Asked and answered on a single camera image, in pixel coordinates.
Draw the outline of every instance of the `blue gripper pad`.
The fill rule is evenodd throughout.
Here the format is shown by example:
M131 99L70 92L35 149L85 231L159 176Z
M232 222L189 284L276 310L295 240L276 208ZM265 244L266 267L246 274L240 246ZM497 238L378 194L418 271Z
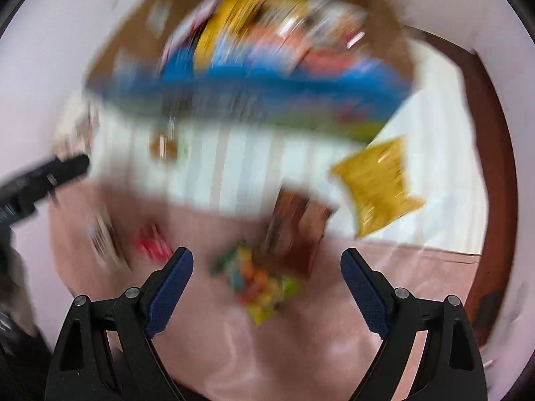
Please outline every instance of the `blue gripper pad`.
M340 269L368 328L378 333L382 340L386 339L390 333L386 320L386 305L348 250L342 253Z
M145 333L150 339L164 331L192 272L193 255L185 249L150 302L145 325Z

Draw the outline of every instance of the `pink cloth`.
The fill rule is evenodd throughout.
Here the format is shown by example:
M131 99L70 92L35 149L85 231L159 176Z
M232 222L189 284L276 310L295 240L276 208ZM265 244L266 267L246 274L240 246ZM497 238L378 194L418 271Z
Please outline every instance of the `pink cloth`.
M51 235L60 277L75 294L92 300L117 297L141 285L161 265L136 254L133 236L150 219L174 246L189 248L194 271L167 329L154 345L169 375L212 401L349 399L381 340L370 333L340 274L340 256L357 248L374 270L416 297L466 299L479 257L363 243L327 236L312 277L261 326L255 326L221 278L210 278L212 261L238 240L255 239L266 222L224 218L138 198L89 183L58 193L50 205ZM105 206L132 271L108 273L97 263L87 226ZM412 384L425 334L419 333L394 399Z

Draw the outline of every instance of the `silver bolt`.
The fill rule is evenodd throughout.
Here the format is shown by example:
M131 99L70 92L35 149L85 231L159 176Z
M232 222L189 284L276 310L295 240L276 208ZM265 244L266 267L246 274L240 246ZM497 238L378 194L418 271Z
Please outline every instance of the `silver bolt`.
M128 288L125 292L126 298L136 298L139 295L139 288Z
M396 288L394 293L399 298L407 298L409 296L409 292L405 288Z
M74 299L74 304L77 306L83 306L87 301L86 296L78 296Z
M459 297L457 296L448 296L448 302L452 306L458 306L459 304L461 304L461 301L459 300Z
M58 180L54 177L52 173L49 173L46 176L46 179L48 179L48 182L50 182L54 187L58 185Z

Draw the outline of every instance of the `yellow wrapper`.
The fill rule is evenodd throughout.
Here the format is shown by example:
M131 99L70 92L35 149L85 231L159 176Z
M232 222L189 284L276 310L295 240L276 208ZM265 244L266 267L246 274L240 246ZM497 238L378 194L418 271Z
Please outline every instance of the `yellow wrapper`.
M238 36L255 17L265 0L223 0L204 28L195 53L193 69L203 72L210 65L221 32Z
M396 138L369 146L331 168L346 183L359 208L359 236L379 230L424 205L406 193L403 142Z

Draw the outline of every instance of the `brown cardboard box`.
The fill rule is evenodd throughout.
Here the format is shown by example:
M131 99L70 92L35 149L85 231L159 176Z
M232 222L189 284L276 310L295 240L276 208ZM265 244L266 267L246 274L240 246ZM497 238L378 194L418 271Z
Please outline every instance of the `brown cardboard box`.
M147 61L157 60L168 36L200 1L144 0L98 56L90 71L89 80L110 76L120 55L130 55ZM358 4L368 10L367 32L373 56L384 60L402 77L412 81L414 64L409 55L407 41L402 35L389 1L344 1ZM150 27L158 8L163 8L160 12L167 14L163 19L161 30Z

